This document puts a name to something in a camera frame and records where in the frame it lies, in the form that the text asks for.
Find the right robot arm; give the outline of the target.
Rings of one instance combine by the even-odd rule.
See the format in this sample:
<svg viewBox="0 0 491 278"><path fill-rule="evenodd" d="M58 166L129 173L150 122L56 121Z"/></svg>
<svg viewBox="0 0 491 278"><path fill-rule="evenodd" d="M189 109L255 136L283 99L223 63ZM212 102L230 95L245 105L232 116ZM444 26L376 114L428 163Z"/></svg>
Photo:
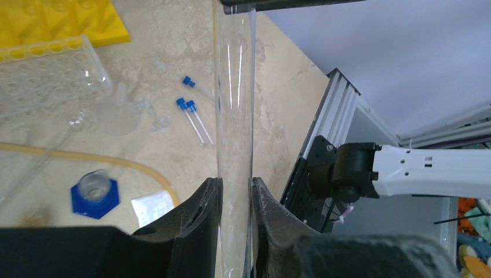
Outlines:
<svg viewBox="0 0 491 278"><path fill-rule="evenodd" d="M314 196L344 203L395 195L490 199L490 150L347 143L310 166L306 181Z"/></svg>

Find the large clear glass tube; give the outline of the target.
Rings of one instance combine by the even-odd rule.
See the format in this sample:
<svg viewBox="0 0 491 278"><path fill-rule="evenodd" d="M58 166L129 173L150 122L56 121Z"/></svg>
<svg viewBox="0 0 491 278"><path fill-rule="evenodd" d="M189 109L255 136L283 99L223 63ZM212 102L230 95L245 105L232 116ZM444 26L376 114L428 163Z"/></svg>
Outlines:
<svg viewBox="0 0 491 278"><path fill-rule="evenodd" d="M217 172L222 182L221 277L251 273L256 10L213 1Z"/></svg>

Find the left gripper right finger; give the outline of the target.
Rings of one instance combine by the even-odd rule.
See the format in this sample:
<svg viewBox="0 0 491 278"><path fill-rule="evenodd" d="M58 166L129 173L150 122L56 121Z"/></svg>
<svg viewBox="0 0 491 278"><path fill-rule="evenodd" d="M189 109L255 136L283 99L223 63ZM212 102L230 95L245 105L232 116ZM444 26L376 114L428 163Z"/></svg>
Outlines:
<svg viewBox="0 0 491 278"><path fill-rule="evenodd" d="M319 233L276 200L260 177L252 179L255 277L302 277L298 243Z"/></svg>

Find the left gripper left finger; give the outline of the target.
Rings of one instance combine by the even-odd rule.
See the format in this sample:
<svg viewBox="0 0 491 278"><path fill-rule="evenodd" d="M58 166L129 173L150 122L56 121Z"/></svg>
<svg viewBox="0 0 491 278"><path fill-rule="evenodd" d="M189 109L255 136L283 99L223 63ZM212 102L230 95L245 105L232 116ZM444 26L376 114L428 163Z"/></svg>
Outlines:
<svg viewBox="0 0 491 278"><path fill-rule="evenodd" d="M140 277L214 277L223 182L207 178L176 208L132 236L146 246L137 251Z"/></svg>

